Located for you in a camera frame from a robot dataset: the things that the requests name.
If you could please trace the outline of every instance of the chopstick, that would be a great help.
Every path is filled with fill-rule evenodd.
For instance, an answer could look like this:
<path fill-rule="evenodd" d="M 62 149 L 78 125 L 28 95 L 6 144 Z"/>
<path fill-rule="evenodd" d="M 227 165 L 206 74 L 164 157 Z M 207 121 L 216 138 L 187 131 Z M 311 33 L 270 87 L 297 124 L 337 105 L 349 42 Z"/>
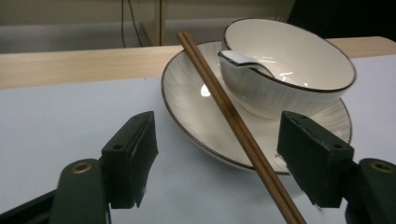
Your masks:
<path fill-rule="evenodd" d="M 300 211 L 289 196 L 282 182 L 280 182 L 271 164 L 265 158 L 262 150 L 249 131 L 248 126 L 240 117 L 238 111 L 233 106 L 227 93 L 221 87 L 219 81 L 210 69 L 204 56 L 194 44 L 190 35 L 187 32 L 177 33 L 177 38 L 189 55 L 195 69 L 209 89 L 242 148 L 245 150 L 245 153 L 253 164 L 264 186 L 268 189 L 283 218 L 285 218 L 287 223 L 305 223 Z"/>

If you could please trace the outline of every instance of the ceramic spoon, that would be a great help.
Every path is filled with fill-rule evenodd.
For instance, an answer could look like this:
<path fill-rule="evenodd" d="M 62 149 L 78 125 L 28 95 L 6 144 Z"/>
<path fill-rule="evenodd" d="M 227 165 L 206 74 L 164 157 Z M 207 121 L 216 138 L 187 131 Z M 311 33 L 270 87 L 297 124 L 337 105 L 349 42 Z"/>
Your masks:
<path fill-rule="evenodd" d="M 225 59 L 227 62 L 230 64 L 236 66 L 236 67 L 246 67 L 246 68 L 255 68 L 258 71 L 264 73 L 268 77 L 273 77 L 275 76 L 266 68 L 262 63 L 257 61 L 254 58 L 251 58 L 247 56 L 246 54 L 234 51 L 234 50 L 223 50 L 219 52 L 219 57 Z"/>

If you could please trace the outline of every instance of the plate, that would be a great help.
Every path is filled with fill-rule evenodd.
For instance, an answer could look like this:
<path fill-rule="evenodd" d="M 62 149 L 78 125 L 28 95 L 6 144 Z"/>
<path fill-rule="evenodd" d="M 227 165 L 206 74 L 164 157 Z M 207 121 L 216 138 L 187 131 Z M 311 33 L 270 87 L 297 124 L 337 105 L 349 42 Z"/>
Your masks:
<path fill-rule="evenodd" d="M 263 119 L 250 114 L 227 91 L 219 70 L 218 52 L 221 51 L 221 42 L 200 44 L 198 49 L 274 170 L 278 174 L 289 174 L 286 163 L 276 153 L 280 121 Z M 248 156 L 239 145 L 184 50 L 177 54 L 163 70 L 162 94 L 165 105 L 175 122 L 200 148 L 215 158 L 238 168 L 254 170 Z M 350 142 L 351 120 L 341 99 L 310 118 L 345 142 Z"/>

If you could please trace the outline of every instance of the table surface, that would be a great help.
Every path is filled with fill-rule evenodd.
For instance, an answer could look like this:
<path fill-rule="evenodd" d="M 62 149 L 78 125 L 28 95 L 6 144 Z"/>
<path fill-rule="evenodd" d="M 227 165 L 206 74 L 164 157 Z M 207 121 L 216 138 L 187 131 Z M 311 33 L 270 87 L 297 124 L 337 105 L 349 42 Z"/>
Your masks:
<path fill-rule="evenodd" d="M 354 160 L 394 163 L 396 76 L 390 75 L 396 44 L 382 37 L 330 41 L 352 58 L 359 76 L 343 96 Z M 129 117 L 153 110 L 160 155 L 148 193 L 139 209 L 112 210 L 114 223 L 283 223 L 257 175 L 197 150 L 169 115 L 160 77 L 179 51 L 173 46 L 0 55 L 0 126 L 6 127 L 0 129 L 0 213 L 54 189 L 68 163 L 99 158 Z M 308 223 L 345 221 L 345 203 L 315 209 L 290 176 L 281 180 Z"/>
<path fill-rule="evenodd" d="M 380 36 L 329 39 L 349 58 L 396 54 Z M 181 46 L 0 54 L 0 89 L 159 77 Z"/>

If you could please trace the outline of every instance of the black object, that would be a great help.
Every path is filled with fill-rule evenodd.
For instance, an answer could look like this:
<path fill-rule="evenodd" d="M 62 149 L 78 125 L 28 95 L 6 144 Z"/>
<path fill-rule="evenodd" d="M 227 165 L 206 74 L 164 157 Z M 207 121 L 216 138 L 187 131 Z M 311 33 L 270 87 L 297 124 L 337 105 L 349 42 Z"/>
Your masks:
<path fill-rule="evenodd" d="M 142 202 L 158 154 L 154 113 L 129 119 L 102 149 L 100 160 L 64 168 L 58 188 L 0 216 L 0 223 L 110 223 L 112 208 Z"/>
<path fill-rule="evenodd" d="M 312 204 L 339 207 L 348 201 L 347 223 L 396 223 L 396 166 L 364 159 L 312 119 L 284 111 L 277 152 Z"/>
<path fill-rule="evenodd" d="M 322 38 L 380 35 L 396 41 L 392 0 L 296 0 L 288 23 Z"/>

